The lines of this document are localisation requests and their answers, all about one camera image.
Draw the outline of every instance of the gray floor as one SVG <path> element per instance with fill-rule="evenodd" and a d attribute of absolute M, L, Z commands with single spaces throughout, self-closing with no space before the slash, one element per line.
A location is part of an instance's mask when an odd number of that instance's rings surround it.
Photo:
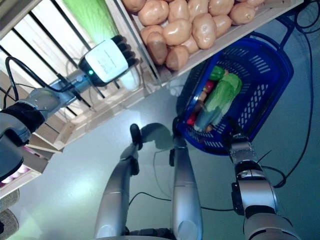
<path fill-rule="evenodd" d="M 279 23 L 259 29 L 276 40 L 283 36 Z M 307 152 L 285 187 L 276 192 L 281 213 L 294 224 L 302 239 L 320 239 L 320 33 L 309 35 L 314 55 L 314 115 Z M 253 141 L 263 163 L 283 170 L 294 165 L 303 149 L 308 126 L 310 87 L 309 55 L 303 37 L 295 31 L 285 50 L 294 66 L 294 76 L 269 118 Z M 122 150 L 130 142 L 129 126 L 159 123 L 171 129 L 176 115 L 176 94 L 186 76 L 172 82 L 145 100 L 99 126 L 56 154 L 42 176 L 20 189 L 19 202 L 11 210 L 20 230 L 10 240 L 89 240 L 93 237 L 101 195 Z M 140 174 L 131 178 L 131 196 L 140 191 L 158 197 L 171 196 L 172 168 L 169 167 L 170 132 L 158 128 L 139 152 Z M 203 206 L 230 208 L 233 166 L 228 157 L 189 148 Z M 279 176 L 267 172 L 276 183 Z M 243 217 L 233 212 L 203 210 L 203 239 L 243 240 Z M 144 195 L 132 203 L 127 219 L 130 230 L 168 228 L 171 205 Z"/>

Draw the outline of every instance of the green vegetable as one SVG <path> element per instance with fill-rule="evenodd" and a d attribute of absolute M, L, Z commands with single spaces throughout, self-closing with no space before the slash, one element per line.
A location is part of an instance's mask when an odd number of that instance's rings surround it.
<path fill-rule="evenodd" d="M 237 75 L 228 73 L 223 76 L 205 101 L 204 108 L 196 118 L 194 129 L 204 131 L 210 123 L 217 125 L 228 112 L 241 87 L 242 82 Z"/>
<path fill-rule="evenodd" d="M 214 66 L 212 72 L 210 73 L 209 79 L 212 81 L 219 81 L 224 77 L 225 70 L 222 67 Z"/>
<path fill-rule="evenodd" d="M 119 34 L 105 0 L 63 0 L 63 2 L 96 44 Z"/>

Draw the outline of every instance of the plastic basket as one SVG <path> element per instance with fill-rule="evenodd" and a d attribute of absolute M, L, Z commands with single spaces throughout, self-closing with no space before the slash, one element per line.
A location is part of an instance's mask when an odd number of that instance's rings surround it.
<path fill-rule="evenodd" d="M 228 117 L 242 128 L 250 141 L 254 139 L 294 73 L 293 66 L 283 51 L 294 28 L 286 19 L 277 18 L 287 27 L 280 44 L 268 36 L 253 32 L 191 70 L 177 102 L 180 116 L 177 128 L 189 143 L 207 153 L 228 155 L 229 148 L 225 145 L 225 139 L 233 130 Z M 236 74 L 242 80 L 242 88 L 220 123 L 211 132 L 199 132 L 187 125 L 186 121 L 215 65 Z"/>

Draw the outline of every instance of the basket handle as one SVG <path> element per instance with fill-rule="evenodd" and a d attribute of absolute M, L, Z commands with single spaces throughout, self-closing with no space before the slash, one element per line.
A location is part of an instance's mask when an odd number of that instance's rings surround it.
<path fill-rule="evenodd" d="M 280 44 L 277 43 L 275 40 L 273 40 L 271 37 L 266 36 L 262 33 L 256 32 L 256 31 L 251 32 L 249 34 L 249 36 L 255 36 L 255 37 L 261 38 L 263 40 L 266 40 L 267 42 L 272 44 L 278 51 L 283 51 L 284 46 L 286 45 L 289 37 L 291 36 L 291 33 L 295 29 L 295 24 L 293 21 L 290 20 L 290 18 L 288 18 L 285 15 L 278 16 L 276 18 L 276 20 L 278 20 L 280 23 L 282 23 L 287 28 L 286 33 L 285 33 L 282 41 L 280 42 Z"/>

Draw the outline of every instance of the robotic hand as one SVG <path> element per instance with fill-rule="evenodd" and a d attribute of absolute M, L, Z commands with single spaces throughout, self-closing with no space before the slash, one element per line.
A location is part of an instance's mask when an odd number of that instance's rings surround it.
<path fill-rule="evenodd" d="M 72 103 L 91 85 L 102 87 L 124 74 L 138 60 L 120 35 L 107 39 L 87 52 L 79 69 L 62 76 L 50 86 L 33 90 L 26 99 L 0 111 L 0 181 L 13 174 L 23 163 L 18 147 L 28 143 L 31 134 L 60 108 Z M 32 71 L 21 61 L 13 60 L 28 74 Z M 42 81 L 37 75 L 33 77 Z"/>
<path fill-rule="evenodd" d="M 278 215 L 274 187 L 261 166 L 252 144 L 242 134 L 232 136 L 230 157 L 236 182 L 232 183 L 234 211 L 244 216 L 246 240 L 301 240 L 288 219 Z"/>

